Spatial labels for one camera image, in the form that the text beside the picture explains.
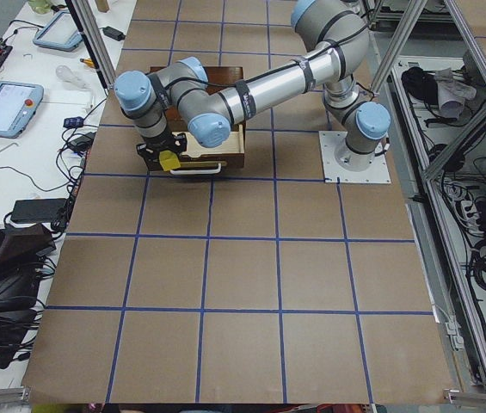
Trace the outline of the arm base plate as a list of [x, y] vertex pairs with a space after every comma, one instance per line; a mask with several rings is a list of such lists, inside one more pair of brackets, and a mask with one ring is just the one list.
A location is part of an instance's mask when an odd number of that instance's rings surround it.
[[371, 154], [360, 155], [347, 147], [347, 133], [319, 131], [319, 146], [323, 165], [323, 179], [327, 183], [391, 184], [391, 177], [382, 145], [377, 144]]

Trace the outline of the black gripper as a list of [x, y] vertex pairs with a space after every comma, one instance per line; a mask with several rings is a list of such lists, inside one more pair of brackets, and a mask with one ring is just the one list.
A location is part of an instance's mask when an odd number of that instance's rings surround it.
[[172, 152], [179, 157], [187, 150], [187, 137], [185, 133], [174, 135], [172, 132], [163, 132], [160, 135], [148, 138], [144, 137], [144, 142], [136, 145], [136, 152], [144, 160], [158, 160], [162, 152]]

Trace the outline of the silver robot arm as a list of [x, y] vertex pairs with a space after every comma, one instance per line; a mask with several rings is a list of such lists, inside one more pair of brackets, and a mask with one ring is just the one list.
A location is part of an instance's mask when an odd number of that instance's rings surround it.
[[180, 158], [188, 141], [185, 133], [171, 132], [169, 108], [177, 109], [200, 146], [215, 148], [236, 124], [317, 86], [323, 87], [323, 105], [347, 131], [335, 150], [336, 162], [345, 170], [368, 169], [391, 124], [383, 105], [360, 96], [353, 76], [369, 47], [368, 26], [343, 1], [299, 1], [291, 25], [305, 44], [304, 55], [213, 94], [206, 90], [205, 68], [194, 57], [152, 73], [126, 71], [117, 77], [114, 93], [143, 139], [137, 152], [148, 169], [188, 170]]

